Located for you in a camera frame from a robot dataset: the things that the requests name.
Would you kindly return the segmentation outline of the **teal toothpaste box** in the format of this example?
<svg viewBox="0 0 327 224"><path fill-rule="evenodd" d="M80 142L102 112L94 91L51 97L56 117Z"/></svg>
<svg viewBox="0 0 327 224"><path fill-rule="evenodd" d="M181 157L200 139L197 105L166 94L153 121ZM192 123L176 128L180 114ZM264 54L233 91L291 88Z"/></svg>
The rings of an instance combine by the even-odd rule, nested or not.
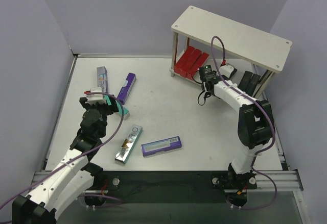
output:
<svg viewBox="0 0 327 224"><path fill-rule="evenodd" d="M123 115L124 116L124 120L127 120L130 116L130 112L127 108L125 108L124 106L121 106L119 102L117 102L116 100L114 100L117 108L118 108L118 114L119 116Z"/></svg>

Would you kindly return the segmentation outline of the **red toothpaste box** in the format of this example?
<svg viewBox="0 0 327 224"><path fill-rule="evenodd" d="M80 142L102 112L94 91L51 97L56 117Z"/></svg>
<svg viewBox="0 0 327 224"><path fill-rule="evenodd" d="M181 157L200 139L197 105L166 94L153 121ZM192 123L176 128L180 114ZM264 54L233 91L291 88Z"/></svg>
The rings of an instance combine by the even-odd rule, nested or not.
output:
<svg viewBox="0 0 327 224"><path fill-rule="evenodd" d="M194 58L192 57L191 60L193 61L192 66L188 69L187 72L187 78L189 80L192 79L192 77L196 74L196 72L198 71L198 69L206 62L206 60L209 57L208 53L201 53L198 56L192 55L194 56Z"/></svg>
<svg viewBox="0 0 327 224"><path fill-rule="evenodd" d="M191 67L197 61L197 59L200 57L201 54L202 54L202 51L199 49L195 49L191 53L190 57L185 61L185 63L182 65L182 67L180 69L180 75L183 78L187 77L188 71L191 69Z"/></svg>
<svg viewBox="0 0 327 224"><path fill-rule="evenodd" d="M191 54L193 53L193 51L195 50L194 47L189 46L186 51L182 54L182 56L180 57L180 59L177 61L177 63L174 66L174 72L177 74L181 74L182 71L184 71L185 67L186 67L186 63L188 61L188 59L190 58Z"/></svg>

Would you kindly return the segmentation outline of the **purple toothpaste box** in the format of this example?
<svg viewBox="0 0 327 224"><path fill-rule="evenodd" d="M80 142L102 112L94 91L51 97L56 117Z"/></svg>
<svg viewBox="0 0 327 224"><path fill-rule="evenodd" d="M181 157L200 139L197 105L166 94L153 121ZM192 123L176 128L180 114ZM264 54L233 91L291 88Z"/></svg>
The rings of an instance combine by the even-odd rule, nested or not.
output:
<svg viewBox="0 0 327 224"><path fill-rule="evenodd" d="M182 147L181 139L179 136L149 142L141 145L142 154L144 157L155 155L161 152L168 152Z"/></svg>
<svg viewBox="0 0 327 224"><path fill-rule="evenodd" d="M118 100L124 105L136 81L136 74L128 73L123 86L118 93Z"/></svg>

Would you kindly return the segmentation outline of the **silver Rio box bottom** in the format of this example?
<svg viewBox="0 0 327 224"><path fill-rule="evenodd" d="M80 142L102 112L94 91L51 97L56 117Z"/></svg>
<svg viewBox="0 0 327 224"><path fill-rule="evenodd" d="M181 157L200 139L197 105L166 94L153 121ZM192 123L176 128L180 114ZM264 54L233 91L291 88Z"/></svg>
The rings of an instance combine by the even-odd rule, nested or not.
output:
<svg viewBox="0 0 327 224"><path fill-rule="evenodd" d="M136 146L137 142L141 137L142 132L142 126L133 124L130 127L119 151L115 155L115 164L125 165L127 163L133 152L134 147Z"/></svg>

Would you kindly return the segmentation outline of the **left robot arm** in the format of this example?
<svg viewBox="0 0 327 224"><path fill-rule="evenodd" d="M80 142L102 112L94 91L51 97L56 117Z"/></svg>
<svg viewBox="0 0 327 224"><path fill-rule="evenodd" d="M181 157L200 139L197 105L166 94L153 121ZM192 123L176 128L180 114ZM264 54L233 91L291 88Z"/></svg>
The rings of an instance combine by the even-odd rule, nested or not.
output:
<svg viewBox="0 0 327 224"><path fill-rule="evenodd" d="M107 117L122 104L113 95L88 91L79 99L85 109L77 136L62 160L44 179L12 203L12 223L56 223L61 213L86 189L103 185L102 168L91 162L104 146Z"/></svg>

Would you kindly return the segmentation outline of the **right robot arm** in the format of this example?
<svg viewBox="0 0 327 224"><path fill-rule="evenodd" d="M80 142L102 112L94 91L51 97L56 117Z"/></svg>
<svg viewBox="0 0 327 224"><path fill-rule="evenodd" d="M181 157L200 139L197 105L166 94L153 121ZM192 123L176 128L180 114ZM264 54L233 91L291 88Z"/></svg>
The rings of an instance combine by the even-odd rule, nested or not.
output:
<svg viewBox="0 0 327 224"><path fill-rule="evenodd" d="M270 103L259 101L232 81L223 80L210 65L199 68L204 99L215 96L238 113L238 138L242 150L228 166L227 183L238 187L253 177L252 167L259 151L275 136Z"/></svg>

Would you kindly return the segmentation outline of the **white two-tier shelf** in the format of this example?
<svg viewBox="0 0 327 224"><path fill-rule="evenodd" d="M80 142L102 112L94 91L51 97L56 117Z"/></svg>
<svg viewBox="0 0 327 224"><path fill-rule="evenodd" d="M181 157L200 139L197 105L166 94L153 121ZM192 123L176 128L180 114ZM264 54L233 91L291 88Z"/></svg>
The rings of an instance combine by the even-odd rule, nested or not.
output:
<svg viewBox="0 0 327 224"><path fill-rule="evenodd" d="M247 26L209 11L189 6L172 24L173 47L171 76L177 73L174 68L182 56L178 53L178 37L186 37L185 47L190 40L205 45L213 45L215 49L233 57L250 62L266 69L254 94L261 97L272 77L280 73L292 47L292 41Z"/></svg>

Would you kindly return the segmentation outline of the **silver Rio box top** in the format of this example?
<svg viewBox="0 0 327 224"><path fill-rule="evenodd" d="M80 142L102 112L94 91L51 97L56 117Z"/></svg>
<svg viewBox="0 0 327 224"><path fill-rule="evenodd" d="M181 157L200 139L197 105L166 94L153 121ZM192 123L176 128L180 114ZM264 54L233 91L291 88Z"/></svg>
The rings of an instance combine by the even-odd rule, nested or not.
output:
<svg viewBox="0 0 327 224"><path fill-rule="evenodd" d="M105 66L97 67L97 85L108 93L108 75Z"/></svg>

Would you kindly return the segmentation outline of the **purple toothpaste box flat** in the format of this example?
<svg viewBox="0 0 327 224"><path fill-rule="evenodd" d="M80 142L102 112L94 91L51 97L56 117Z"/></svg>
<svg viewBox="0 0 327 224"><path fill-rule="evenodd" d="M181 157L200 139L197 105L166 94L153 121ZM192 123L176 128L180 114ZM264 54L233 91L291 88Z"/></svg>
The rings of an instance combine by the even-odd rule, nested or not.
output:
<svg viewBox="0 0 327 224"><path fill-rule="evenodd" d="M155 155L161 152L168 152L182 147L181 139L179 136L149 142L141 145L142 154L144 157Z"/></svg>

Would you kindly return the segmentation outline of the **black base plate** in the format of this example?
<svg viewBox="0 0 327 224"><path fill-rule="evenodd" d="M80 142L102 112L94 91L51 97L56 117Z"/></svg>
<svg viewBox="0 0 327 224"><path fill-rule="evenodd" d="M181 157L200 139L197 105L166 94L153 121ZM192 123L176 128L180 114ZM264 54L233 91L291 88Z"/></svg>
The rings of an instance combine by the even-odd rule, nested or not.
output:
<svg viewBox="0 0 327 224"><path fill-rule="evenodd" d="M87 189L89 206L116 204L215 204L231 195L246 201L257 188L254 174L235 177L227 171L103 171Z"/></svg>

